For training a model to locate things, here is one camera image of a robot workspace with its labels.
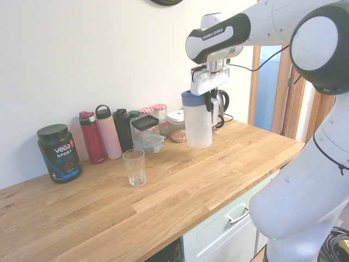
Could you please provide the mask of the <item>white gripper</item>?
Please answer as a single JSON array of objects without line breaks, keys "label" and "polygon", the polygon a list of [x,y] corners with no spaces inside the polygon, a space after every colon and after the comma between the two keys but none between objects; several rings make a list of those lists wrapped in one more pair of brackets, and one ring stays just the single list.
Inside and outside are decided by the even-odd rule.
[{"label": "white gripper", "polygon": [[204,94],[204,101],[208,112],[213,110],[212,98],[216,98],[216,92],[209,92],[225,83],[230,79],[230,69],[225,67],[218,73],[212,73],[204,67],[191,69],[191,87],[190,92],[195,96]]}]

